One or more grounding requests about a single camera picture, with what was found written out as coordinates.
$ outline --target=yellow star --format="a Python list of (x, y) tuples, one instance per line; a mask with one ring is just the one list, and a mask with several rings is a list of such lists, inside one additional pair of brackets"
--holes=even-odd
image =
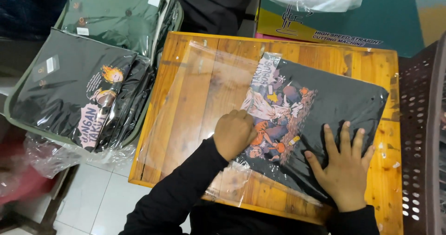
[(273, 102), (277, 102), (279, 100), (277, 99), (276, 92), (273, 92), (272, 95), (267, 95), (266, 97)]

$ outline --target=blue fabric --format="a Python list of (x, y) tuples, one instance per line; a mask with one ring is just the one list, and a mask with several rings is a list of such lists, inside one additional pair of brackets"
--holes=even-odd
[(0, 36), (45, 40), (67, 0), (0, 0)]

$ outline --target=finger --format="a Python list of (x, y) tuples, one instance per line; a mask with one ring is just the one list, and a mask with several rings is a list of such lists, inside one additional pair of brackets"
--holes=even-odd
[(328, 159), (335, 159), (339, 156), (338, 148), (334, 142), (333, 132), (328, 124), (324, 124), (325, 148), (327, 149)]
[(341, 129), (341, 155), (351, 157), (350, 122), (346, 121)]
[(354, 136), (353, 146), (351, 147), (351, 156), (359, 161), (361, 159), (362, 143), (364, 140), (365, 129), (360, 128)]
[(370, 167), (370, 161), (373, 158), (373, 154), (375, 153), (375, 146), (371, 145), (364, 154), (364, 157), (361, 159), (361, 164), (364, 169), (367, 171)]
[(249, 123), (250, 125), (254, 125), (254, 118), (253, 118), (253, 116), (250, 115), (250, 114), (247, 114), (247, 115), (246, 115), (246, 117), (245, 117), (245, 121), (246, 121), (247, 123)]
[(247, 146), (249, 145), (249, 144), (251, 144), (252, 142), (253, 142), (253, 140), (254, 140), (254, 138), (256, 138), (257, 137), (257, 130), (255, 130), (254, 128), (251, 130), (251, 133), (249, 134), (249, 137), (248, 137), (248, 144), (247, 144)]
[(243, 119), (243, 118), (246, 117), (246, 114), (247, 114), (246, 110), (242, 109), (242, 110), (237, 112), (237, 117)]
[(230, 116), (236, 116), (238, 112), (239, 112), (238, 110), (233, 109), (231, 112), (229, 112), (229, 115)]
[(312, 152), (306, 151), (304, 154), (305, 154), (305, 158), (307, 159), (307, 161), (309, 163), (309, 166), (311, 167), (311, 169), (313, 170), (313, 173), (315, 174), (316, 180), (319, 182), (325, 176), (324, 170), (322, 170), (321, 164), (319, 163), (318, 159)]

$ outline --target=brown plastic crate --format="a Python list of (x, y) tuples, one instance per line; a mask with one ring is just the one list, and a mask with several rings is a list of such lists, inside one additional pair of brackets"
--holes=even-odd
[(400, 124), (405, 235), (440, 235), (439, 134), (446, 34), (400, 58)]

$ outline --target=fingernail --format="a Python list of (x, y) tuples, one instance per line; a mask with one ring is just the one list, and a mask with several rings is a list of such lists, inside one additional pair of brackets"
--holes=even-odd
[(313, 155), (313, 154), (312, 154), (310, 151), (306, 151), (306, 152), (305, 152), (305, 157), (306, 157), (306, 158), (311, 158), (312, 155)]

